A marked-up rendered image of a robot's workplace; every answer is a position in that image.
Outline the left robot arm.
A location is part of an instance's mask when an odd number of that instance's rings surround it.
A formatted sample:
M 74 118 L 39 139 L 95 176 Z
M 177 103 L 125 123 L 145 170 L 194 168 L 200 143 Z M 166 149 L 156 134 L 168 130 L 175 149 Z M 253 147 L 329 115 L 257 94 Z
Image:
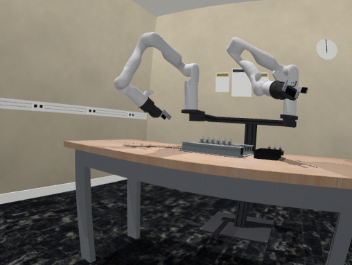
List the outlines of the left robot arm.
M 252 46 L 240 38 L 233 37 L 227 46 L 227 53 L 242 67 L 244 72 L 247 74 L 255 95 L 262 96 L 265 94 L 269 96 L 266 92 L 266 86 L 271 81 L 269 79 L 259 81 L 261 79 L 261 73 L 256 65 L 250 61 L 243 60 L 240 56 L 244 49 L 248 50 L 253 55 L 255 61 L 260 66 L 271 71 L 279 71 L 282 74 L 288 76 L 290 80 L 296 80 L 297 84 L 294 88 L 297 89 L 299 84 L 299 70 L 297 66 L 283 66 L 279 64 L 272 55 L 256 48 L 255 46 Z M 283 100 L 283 114 L 296 116 L 296 111 L 297 99 L 295 101 L 289 99 Z

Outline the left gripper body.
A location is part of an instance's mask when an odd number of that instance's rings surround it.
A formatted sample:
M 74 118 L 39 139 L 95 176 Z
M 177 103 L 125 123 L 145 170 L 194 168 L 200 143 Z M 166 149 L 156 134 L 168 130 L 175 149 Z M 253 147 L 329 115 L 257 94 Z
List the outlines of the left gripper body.
M 295 101 L 296 98 L 294 96 L 297 92 L 297 89 L 291 86 L 287 86 L 285 92 L 282 91 L 283 86 L 285 84 L 285 80 L 286 79 L 290 80 L 290 78 L 279 71 L 273 71 L 272 75 L 275 81 L 269 82 L 267 84 L 266 86 L 267 94 L 273 97 L 274 99 L 280 99 L 280 100 L 290 99 L 292 101 Z

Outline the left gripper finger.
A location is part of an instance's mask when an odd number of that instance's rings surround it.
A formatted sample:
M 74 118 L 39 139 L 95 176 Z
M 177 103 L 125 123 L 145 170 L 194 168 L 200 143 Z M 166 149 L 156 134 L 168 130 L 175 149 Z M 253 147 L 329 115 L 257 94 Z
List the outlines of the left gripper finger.
M 297 92 L 294 97 L 297 99 L 299 96 L 299 93 L 307 94 L 307 92 L 308 92 L 307 87 L 298 87 Z
M 296 86 L 296 84 L 297 84 L 297 81 L 296 81 L 296 80 L 288 80 L 288 79 L 286 79 L 286 80 L 285 80 L 285 84 L 284 84 L 284 86 L 283 86 L 282 91 L 284 91 L 284 92 L 285 92 L 285 90 L 286 90 L 287 86 L 292 86 L 292 87 L 295 87 L 295 86 Z

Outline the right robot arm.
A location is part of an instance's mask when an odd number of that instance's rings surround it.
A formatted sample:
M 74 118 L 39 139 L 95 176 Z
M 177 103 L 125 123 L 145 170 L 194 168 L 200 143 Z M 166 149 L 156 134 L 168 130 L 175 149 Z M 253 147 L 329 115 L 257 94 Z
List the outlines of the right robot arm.
M 135 71 L 141 63 L 141 56 L 148 47 L 154 47 L 162 52 L 162 56 L 170 64 L 174 65 L 187 77 L 184 83 L 184 109 L 197 110 L 197 86 L 199 82 L 199 67 L 197 64 L 182 64 L 181 54 L 169 45 L 158 33 L 144 33 L 123 68 L 121 75 L 114 80 L 115 88 L 127 95 L 132 101 L 136 100 L 141 91 L 130 84 Z

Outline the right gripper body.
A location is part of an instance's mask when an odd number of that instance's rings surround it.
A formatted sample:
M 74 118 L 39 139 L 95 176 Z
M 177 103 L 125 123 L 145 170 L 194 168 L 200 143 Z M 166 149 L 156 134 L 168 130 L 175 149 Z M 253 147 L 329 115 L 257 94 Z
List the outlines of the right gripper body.
M 162 111 L 156 107 L 155 103 L 149 98 L 149 96 L 153 93 L 152 90 L 148 90 L 146 92 L 141 92 L 139 97 L 134 100 L 134 103 L 139 106 L 144 112 L 148 112 L 148 114 L 153 118 L 158 118 Z

